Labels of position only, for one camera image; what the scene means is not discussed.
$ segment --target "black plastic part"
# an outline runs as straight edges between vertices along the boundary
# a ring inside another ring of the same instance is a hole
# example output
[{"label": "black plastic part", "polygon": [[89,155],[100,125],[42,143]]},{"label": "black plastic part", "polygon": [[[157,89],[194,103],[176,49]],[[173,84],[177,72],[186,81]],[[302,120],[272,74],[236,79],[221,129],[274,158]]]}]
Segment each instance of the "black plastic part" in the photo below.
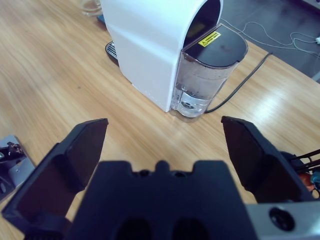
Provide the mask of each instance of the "black plastic part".
[{"label": "black plastic part", "polygon": [[146,173],[139,177],[126,161],[100,162],[66,239],[257,239],[224,162],[172,172],[160,161]]},{"label": "black plastic part", "polygon": [[253,123],[229,116],[221,122],[240,182],[258,203],[314,200],[293,167]]},{"label": "black plastic part", "polygon": [[[224,25],[213,32],[221,35],[207,46],[204,47],[196,42],[183,51],[193,59],[215,68],[226,68],[244,59],[248,45],[242,36]],[[199,42],[211,33],[199,39]]]},{"label": "black plastic part", "polygon": [[183,47],[214,28],[218,22],[221,3],[217,0],[207,0],[195,15],[184,39]]},{"label": "black plastic part", "polygon": [[44,157],[2,211],[28,238],[63,236],[65,218],[76,194],[85,189],[100,159],[107,119],[78,124]]},{"label": "black plastic part", "polygon": [[279,229],[291,232],[295,229],[296,223],[291,214],[283,209],[274,207],[269,211],[269,217],[272,223]]}]

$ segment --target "white coffee machine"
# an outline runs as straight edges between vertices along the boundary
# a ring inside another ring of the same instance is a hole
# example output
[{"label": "white coffee machine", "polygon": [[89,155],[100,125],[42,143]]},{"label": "white coffee machine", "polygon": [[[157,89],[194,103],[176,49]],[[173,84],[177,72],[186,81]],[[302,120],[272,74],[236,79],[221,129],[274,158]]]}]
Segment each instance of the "white coffee machine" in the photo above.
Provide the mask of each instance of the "white coffee machine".
[{"label": "white coffee machine", "polygon": [[101,6],[121,72],[165,112],[203,114],[248,50],[240,35],[217,25],[223,0],[101,0]]}]

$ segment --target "gray floor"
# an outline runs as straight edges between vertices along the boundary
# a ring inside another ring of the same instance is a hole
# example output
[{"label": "gray floor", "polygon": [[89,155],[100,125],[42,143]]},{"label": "gray floor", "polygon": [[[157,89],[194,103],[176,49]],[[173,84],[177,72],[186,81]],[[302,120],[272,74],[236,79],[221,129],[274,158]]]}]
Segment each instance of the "gray floor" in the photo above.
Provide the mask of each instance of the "gray floor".
[{"label": "gray floor", "polygon": [[[309,7],[301,0],[224,0],[222,18],[239,29],[243,29],[247,22],[260,23],[271,37],[285,44],[291,42],[290,33],[292,32],[313,37],[320,36],[320,11]],[[248,25],[246,33],[263,43],[284,47],[269,39],[263,29],[255,24]],[[301,35],[294,35],[294,37],[315,41]],[[309,77],[313,77],[320,71],[320,59],[317,60],[316,56],[298,50],[265,46],[251,39],[248,40],[268,52],[273,52],[275,56]],[[296,45],[299,48],[320,53],[320,45],[316,43],[297,41]]]}]

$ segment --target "black cable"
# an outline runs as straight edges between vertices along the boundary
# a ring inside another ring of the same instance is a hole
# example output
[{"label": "black cable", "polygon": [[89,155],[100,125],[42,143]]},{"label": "black cable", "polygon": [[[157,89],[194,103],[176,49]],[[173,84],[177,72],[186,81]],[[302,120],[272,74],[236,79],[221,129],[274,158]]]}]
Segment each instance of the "black cable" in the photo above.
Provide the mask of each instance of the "black cable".
[{"label": "black cable", "polygon": [[221,102],[219,105],[215,106],[214,108],[210,109],[210,110],[206,110],[204,113],[205,114],[209,114],[214,112],[215,110],[219,109],[220,107],[222,107],[226,102],[228,102],[235,94],[236,92],[238,92],[238,90],[251,78],[251,76],[253,74],[255,74],[255,72],[261,67],[262,64],[264,64],[264,62],[267,60],[267,58],[272,54],[272,52],[269,52],[262,60],[261,62],[255,67],[255,69],[240,83],[239,86],[236,87],[236,89],[223,101]]}]

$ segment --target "wood grain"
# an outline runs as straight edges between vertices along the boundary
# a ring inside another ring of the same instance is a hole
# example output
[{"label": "wood grain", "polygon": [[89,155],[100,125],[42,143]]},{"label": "wood grain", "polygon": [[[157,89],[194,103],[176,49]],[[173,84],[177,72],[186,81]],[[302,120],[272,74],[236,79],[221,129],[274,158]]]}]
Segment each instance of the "wood grain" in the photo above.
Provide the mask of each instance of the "wood grain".
[{"label": "wood grain", "polygon": [[[172,169],[186,171],[197,160],[224,160],[243,201],[254,203],[229,159],[222,116],[253,122],[279,150],[300,155],[319,148],[320,86],[274,56],[226,105],[186,123],[164,113],[123,77],[106,56],[111,41],[106,28],[83,16],[76,2],[0,4],[0,138],[18,136],[37,164],[76,124],[108,118],[101,159],[127,160],[134,170],[153,170],[157,161],[167,160]],[[212,105],[225,99],[265,54],[249,43],[247,56]],[[0,239],[18,240],[22,234],[0,218]]]}]

